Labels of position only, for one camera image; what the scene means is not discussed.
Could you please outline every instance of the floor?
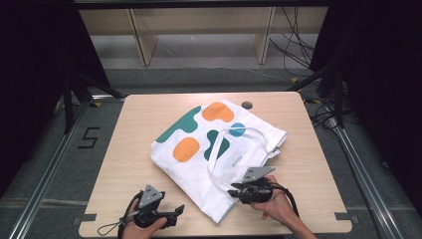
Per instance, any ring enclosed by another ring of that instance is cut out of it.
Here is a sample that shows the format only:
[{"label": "floor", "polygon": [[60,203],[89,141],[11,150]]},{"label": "floor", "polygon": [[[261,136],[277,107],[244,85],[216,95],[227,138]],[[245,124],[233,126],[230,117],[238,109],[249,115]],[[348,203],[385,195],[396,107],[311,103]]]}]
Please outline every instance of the floor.
[{"label": "floor", "polygon": [[[273,36],[273,41],[281,48],[286,49],[289,41],[284,36]],[[316,43],[317,35],[303,35],[302,39],[313,46]],[[292,73],[306,73],[304,66],[285,57],[274,45],[269,46],[266,64],[258,65],[255,50],[252,43],[252,36],[249,35],[180,35],[180,36],[160,36],[152,61],[148,67],[140,64],[137,50],[131,36],[93,36],[93,42],[102,60],[104,68],[110,76],[114,70],[149,70],[173,69],[185,71],[189,69],[204,69],[212,72],[212,69],[223,69],[230,74],[244,74],[245,72],[269,79],[278,79],[290,82],[293,78],[302,77],[294,75],[271,74],[273,69],[288,69]],[[303,56],[300,47],[289,43],[289,52],[299,56],[301,60],[308,61]],[[112,83],[118,85],[122,79],[112,78]],[[315,98],[315,88],[304,89],[304,98]],[[100,118],[109,118],[110,125],[102,125],[102,128],[110,128],[106,132],[112,135],[112,124],[118,117],[118,111],[122,102],[108,104],[104,103],[103,111],[98,112],[95,108],[89,108],[88,114],[84,116],[81,124],[84,126],[78,129],[78,135],[84,135],[84,130],[90,126],[90,122]],[[319,105],[308,104],[307,110],[310,115],[318,111]],[[57,148],[63,135],[52,133],[64,127],[63,109],[59,108],[56,118],[50,123],[50,130],[45,132],[40,141],[40,146],[34,152],[34,158],[53,158],[55,152],[52,148]],[[355,150],[361,155],[363,164],[369,168],[369,175],[375,184],[380,197],[386,203],[387,208],[394,215],[402,236],[396,238],[421,238],[422,220],[415,209],[409,203],[405,193],[401,190],[394,177],[385,167],[379,165],[381,158],[376,147],[371,143],[370,138],[365,134],[361,125],[355,124],[356,118],[347,118],[346,127],[350,128],[348,136],[353,142]],[[384,231],[382,223],[377,219],[377,215],[368,213],[362,193],[356,186],[353,173],[347,164],[347,159],[338,144],[338,139],[334,133],[326,132],[321,127],[316,127],[316,134],[321,143],[322,149],[331,167],[332,174],[338,185],[344,204],[350,215],[354,216],[353,230],[350,234],[329,235],[320,234],[319,238],[392,238]],[[79,142],[71,140],[71,147],[77,147]],[[96,174],[97,167],[92,167],[101,160],[103,152],[96,152],[96,159],[83,158],[83,155],[73,155],[74,161],[64,161],[59,168],[59,172],[51,183],[51,189],[47,192],[46,199],[32,223],[27,234],[28,238],[79,238],[78,220],[85,211],[85,206],[89,199],[92,185],[95,179],[90,179],[80,183],[76,174]],[[44,171],[49,166],[49,160],[31,160],[24,164],[21,172],[16,177],[9,191],[2,198],[0,204],[0,238],[6,238],[11,233],[13,224],[17,222],[22,209],[33,195]],[[82,164],[83,167],[75,168],[75,164]],[[66,170],[69,175],[64,176],[61,171]],[[60,195],[66,200],[54,200],[52,195]]]}]

